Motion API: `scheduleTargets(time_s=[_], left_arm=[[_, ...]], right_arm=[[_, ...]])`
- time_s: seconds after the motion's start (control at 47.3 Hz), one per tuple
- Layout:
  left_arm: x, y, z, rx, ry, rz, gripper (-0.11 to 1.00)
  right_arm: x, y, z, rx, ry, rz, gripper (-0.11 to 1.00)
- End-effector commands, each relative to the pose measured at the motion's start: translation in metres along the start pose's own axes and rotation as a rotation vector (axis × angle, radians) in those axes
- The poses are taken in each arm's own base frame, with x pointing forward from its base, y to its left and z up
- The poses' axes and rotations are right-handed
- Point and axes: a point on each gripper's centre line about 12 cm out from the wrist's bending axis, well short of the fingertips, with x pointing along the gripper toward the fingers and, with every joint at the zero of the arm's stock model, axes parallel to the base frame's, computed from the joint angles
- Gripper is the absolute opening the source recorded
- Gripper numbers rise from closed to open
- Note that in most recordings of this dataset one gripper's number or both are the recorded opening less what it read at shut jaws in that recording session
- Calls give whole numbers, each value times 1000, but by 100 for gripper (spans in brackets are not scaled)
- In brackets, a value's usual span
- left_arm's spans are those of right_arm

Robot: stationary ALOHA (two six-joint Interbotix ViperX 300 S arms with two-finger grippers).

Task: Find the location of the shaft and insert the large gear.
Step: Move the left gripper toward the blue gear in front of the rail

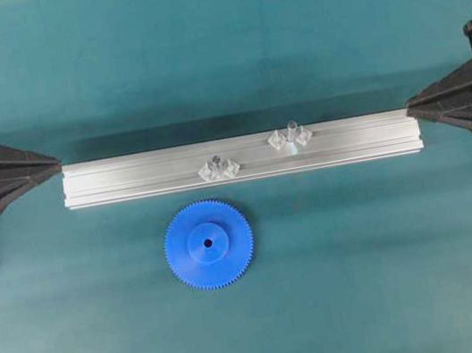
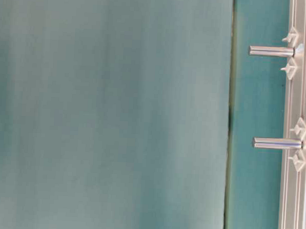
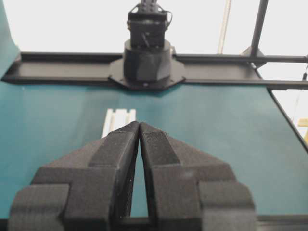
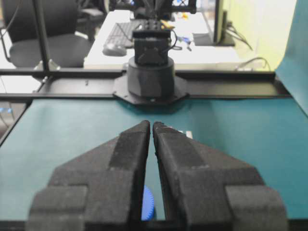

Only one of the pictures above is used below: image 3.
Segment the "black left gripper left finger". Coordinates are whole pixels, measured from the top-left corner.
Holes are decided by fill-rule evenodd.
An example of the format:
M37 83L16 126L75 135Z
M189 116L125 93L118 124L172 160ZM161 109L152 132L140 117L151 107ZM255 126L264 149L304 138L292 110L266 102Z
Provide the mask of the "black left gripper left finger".
M41 166L15 196L11 231L108 231L130 215L139 123Z

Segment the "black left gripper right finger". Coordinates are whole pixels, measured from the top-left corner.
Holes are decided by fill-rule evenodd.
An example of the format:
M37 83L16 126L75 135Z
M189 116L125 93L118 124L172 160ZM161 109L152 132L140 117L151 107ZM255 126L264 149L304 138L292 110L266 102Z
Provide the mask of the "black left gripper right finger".
M253 231L249 188L231 166L146 123L139 127L149 216L160 231Z

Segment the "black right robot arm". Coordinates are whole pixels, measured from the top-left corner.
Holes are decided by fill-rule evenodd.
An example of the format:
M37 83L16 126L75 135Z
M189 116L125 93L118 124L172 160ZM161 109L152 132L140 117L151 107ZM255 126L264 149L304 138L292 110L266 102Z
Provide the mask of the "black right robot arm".
M111 65L129 89L162 90L183 80L165 31L171 13L142 0L128 13L130 39ZM254 231L255 204L231 166L146 123L139 125L149 219L160 231Z

